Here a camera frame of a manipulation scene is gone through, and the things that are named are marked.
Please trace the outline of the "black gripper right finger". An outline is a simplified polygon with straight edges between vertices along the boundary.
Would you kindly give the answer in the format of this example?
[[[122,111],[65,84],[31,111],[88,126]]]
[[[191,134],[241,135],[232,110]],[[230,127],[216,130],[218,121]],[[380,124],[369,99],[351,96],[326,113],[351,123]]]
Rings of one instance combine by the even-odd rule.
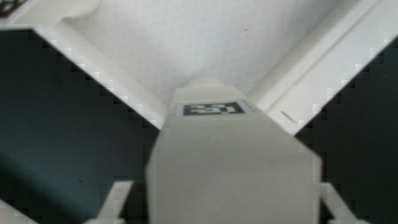
[[[319,183],[319,199],[332,214],[326,224],[371,224],[356,218],[330,183]]]

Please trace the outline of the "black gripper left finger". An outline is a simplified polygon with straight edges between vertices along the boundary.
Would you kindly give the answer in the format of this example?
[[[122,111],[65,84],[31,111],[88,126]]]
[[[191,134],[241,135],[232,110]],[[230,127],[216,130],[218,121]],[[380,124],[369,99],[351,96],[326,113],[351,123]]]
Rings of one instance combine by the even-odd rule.
[[[97,215],[85,224],[147,224],[143,185],[129,181],[115,181]]]

